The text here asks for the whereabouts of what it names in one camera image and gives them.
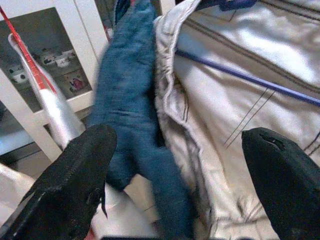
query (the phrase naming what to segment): red strap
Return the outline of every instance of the red strap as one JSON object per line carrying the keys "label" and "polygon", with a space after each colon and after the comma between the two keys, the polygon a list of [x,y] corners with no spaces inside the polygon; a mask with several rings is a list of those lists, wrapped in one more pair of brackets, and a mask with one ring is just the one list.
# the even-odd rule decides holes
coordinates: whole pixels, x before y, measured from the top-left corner
{"label": "red strap", "polygon": [[54,86],[52,86],[51,82],[47,79],[47,77],[38,69],[37,65],[35,64],[34,60],[31,58],[30,53],[27,50],[27,47],[25,46],[24,42],[21,40],[19,34],[17,33],[17,31],[15,30],[14,26],[12,25],[12,23],[9,21],[7,15],[5,14],[5,12],[3,11],[2,7],[0,6],[0,13],[2,14],[6,24],[8,25],[9,29],[12,32],[12,35],[16,41],[16,43],[18,44],[19,48],[21,49],[27,64],[29,65],[32,75],[35,78],[36,83],[39,86],[39,89],[45,89],[45,84],[42,81],[42,79],[44,78],[46,83],[48,84],[48,86],[50,87],[50,89],[56,94],[56,90],[54,88]]}

